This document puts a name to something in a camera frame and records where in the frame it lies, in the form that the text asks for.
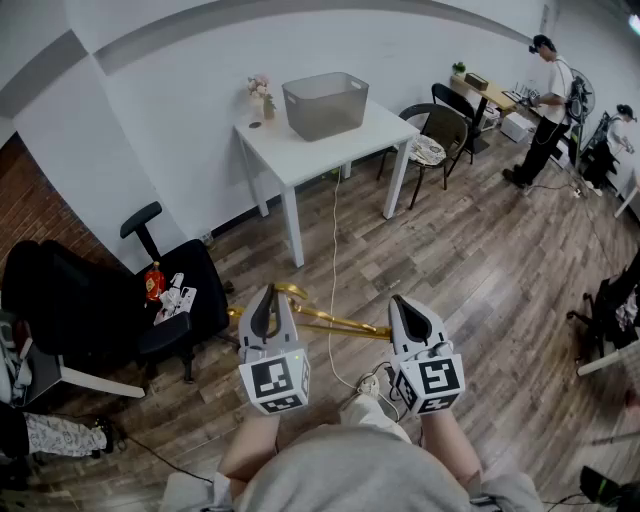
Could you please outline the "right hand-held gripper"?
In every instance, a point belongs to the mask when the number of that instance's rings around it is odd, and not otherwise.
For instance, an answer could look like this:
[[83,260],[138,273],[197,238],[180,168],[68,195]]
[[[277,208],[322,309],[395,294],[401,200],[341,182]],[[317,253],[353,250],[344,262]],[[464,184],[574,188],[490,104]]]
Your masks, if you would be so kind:
[[396,353],[428,348],[392,358],[392,386],[413,416],[449,409],[466,386],[461,355],[445,342],[443,321],[425,304],[400,295],[391,298],[388,313]]

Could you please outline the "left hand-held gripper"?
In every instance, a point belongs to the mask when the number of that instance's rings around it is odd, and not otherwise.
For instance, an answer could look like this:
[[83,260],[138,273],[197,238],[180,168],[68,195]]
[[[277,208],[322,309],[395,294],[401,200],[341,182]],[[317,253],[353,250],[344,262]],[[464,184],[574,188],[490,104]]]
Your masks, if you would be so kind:
[[249,301],[239,321],[239,338],[247,347],[240,351],[240,375],[251,404],[260,413],[279,415],[308,405],[311,369],[307,351],[298,342],[289,297],[275,293],[273,283]]

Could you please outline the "golden wooden hanger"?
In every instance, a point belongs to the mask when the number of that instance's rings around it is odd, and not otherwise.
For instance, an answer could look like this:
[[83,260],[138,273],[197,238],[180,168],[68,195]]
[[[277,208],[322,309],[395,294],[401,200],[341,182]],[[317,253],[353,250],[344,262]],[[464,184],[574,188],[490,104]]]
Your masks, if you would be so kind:
[[[359,323],[356,321],[334,317],[329,313],[306,307],[304,305],[298,304],[293,299],[293,296],[297,296],[303,300],[307,300],[308,294],[304,290],[302,290],[298,286],[291,283],[273,283],[273,284],[275,288],[275,293],[285,293],[289,297],[289,304],[290,304],[291,311],[293,313],[293,317],[295,313],[300,313],[303,315],[317,317],[329,323],[329,326],[295,323],[296,329],[297,329],[297,336],[298,336],[298,329],[302,328],[302,329],[314,330],[318,332],[335,333],[335,334],[345,335],[345,336],[382,339],[387,341],[391,340],[392,330],[390,327],[371,326],[365,323]],[[246,308],[236,307],[236,306],[231,306],[227,308],[227,314],[229,318],[236,319],[238,321],[238,328],[239,328],[239,321],[240,321],[241,315],[245,309]],[[271,317],[272,317],[271,326],[274,328],[275,319],[274,319],[273,313]]]

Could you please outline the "grey plastic basket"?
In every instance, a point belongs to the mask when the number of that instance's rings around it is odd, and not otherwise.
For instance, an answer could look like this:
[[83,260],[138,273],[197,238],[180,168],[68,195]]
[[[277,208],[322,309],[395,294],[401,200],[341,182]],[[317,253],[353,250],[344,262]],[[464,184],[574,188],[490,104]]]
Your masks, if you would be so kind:
[[332,72],[282,85],[290,128],[308,142],[359,128],[369,84],[345,72]]

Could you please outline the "person's left forearm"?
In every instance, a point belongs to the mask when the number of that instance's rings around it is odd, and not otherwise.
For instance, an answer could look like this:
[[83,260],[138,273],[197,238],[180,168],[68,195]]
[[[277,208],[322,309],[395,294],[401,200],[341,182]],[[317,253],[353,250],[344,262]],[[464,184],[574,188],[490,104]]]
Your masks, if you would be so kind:
[[276,453],[280,417],[251,414],[240,424],[224,453],[218,472],[248,483]]

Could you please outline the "person's right forearm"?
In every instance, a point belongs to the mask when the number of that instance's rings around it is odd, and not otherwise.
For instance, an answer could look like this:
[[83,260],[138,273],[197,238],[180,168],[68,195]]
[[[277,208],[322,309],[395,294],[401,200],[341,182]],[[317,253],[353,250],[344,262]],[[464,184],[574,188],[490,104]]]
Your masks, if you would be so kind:
[[423,447],[466,489],[481,481],[480,459],[450,409],[420,417]]

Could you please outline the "person's beige trouser leg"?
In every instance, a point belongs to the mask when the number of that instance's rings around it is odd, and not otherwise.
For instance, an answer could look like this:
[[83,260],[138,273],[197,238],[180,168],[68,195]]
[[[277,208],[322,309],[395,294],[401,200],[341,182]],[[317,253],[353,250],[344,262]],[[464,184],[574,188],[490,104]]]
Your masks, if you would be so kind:
[[377,399],[369,395],[356,394],[349,398],[341,406],[339,418],[341,425],[375,428],[412,443],[406,431],[385,414]]

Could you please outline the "white clutter on chair seat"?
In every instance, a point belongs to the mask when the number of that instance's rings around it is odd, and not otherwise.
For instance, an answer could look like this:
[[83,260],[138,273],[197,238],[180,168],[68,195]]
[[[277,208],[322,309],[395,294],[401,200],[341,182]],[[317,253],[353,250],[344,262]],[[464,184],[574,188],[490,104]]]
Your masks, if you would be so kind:
[[162,307],[156,314],[154,324],[158,325],[180,313],[190,313],[196,298],[197,289],[183,285],[184,274],[176,273],[170,280],[169,289],[162,292]]

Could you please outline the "red bottle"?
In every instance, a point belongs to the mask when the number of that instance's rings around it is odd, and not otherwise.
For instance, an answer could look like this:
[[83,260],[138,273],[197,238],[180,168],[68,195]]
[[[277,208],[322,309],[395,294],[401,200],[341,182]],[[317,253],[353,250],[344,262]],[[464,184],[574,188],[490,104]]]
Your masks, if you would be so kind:
[[145,296],[147,302],[159,302],[161,295],[166,290],[166,278],[160,270],[160,262],[154,261],[151,268],[145,273]]

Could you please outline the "person's beige shirt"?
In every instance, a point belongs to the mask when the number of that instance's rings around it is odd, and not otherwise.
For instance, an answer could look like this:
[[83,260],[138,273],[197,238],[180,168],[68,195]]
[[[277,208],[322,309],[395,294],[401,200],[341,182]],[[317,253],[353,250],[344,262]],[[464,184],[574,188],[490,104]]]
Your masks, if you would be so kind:
[[160,512],[544,512],[531,479],[502,475],[466,490],[427,451],[368,427],[318,427],[282,450],[238,496],[174,474]]

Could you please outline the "white table with slanted leg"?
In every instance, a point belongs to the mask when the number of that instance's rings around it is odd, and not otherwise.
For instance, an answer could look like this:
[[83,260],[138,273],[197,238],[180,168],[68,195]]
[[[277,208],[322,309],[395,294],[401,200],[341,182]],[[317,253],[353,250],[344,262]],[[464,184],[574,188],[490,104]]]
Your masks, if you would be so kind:
[[59,383],[113,395],[142,398],[141,387],[103,379],[67,367],[61,356],[44,354],[31,338],[20,344],[13,336],[17,320],[0,309],[0,403],[23,408]]

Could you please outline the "black office chair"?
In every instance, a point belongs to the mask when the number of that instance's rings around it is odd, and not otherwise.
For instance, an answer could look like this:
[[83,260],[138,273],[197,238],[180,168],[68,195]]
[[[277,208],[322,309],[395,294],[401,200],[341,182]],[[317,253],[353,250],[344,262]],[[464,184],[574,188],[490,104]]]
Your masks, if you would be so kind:
[[204,243],[187,241],[159,253],[148,223],[162,211],[152,202],[129,217],[121,238],[136,234],[163,275],[183,274],[183,286],[196,291],[189,311],[158,323],[162,305],[146,298],[144,271],[133,274],[90,262],[53,240],[18,242],[3,274],[1,306],[28,323],[36,346],[49,355],[133,360],[148,378],[162,360],[175,356],[192,382],[195,345],[220,336],[229,326],[227,296]]

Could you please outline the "dark wicker round chair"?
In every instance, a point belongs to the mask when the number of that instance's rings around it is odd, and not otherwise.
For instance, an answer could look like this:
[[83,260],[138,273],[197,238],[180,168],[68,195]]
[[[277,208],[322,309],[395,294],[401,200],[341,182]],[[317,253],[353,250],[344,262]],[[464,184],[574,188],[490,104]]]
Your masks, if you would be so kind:
[[464,119],[454,110],[433,103],[420,103],[405,108],[399,117],[409,122],[412,118],[424,116],[425,122],[419,135],[430,137],[437,141],[446,151],[446,159],[437,166],[424,166],[409,159],[411,147],[407,150],[407,162],[418,167],[419,178],[414,190],[409,208],[415,205],[418,192],[422,185],[427,170],[441,169],[443,172],[443,189],[447,189],[448,178],[454,168],[457,158],[460,156],[467,140],[468,128]]

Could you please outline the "pink flowers in vase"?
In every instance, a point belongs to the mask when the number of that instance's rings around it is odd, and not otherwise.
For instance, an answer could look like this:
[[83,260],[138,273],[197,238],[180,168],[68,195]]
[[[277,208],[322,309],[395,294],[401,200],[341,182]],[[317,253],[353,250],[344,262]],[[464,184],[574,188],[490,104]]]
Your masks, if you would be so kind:
[[276,106],[273,95],[269,91],[269,79],[265,75],[254,75],[247,78],[247,90],[249,96],[259,101],[262,106],[265,120],[273,120]]

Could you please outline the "light wooden desk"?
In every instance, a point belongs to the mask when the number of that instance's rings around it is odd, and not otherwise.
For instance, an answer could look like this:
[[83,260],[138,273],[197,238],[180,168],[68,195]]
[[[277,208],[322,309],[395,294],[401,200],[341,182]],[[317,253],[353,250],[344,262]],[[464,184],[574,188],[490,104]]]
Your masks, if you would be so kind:
[[474,137],[472,139],[471,153],[472,155],[476,155],[489,147],[489,144],[481,138],[481,131],[479,129],[480,121],[482,120],[487,105],[493,103],[500,111],[500,117],[503,118],[507,114],[515,111],[517,104],[505,95],[501,88],[493,82],[488,81],[487,87],[481,90],[466,82],[465,77],[466,73],[462,75],[453,74],[450,77],[450,82],[459,88],[463,88],[466,92],[473,92],[480,96],[479,105],[475,109],[475,114],[472,118]]

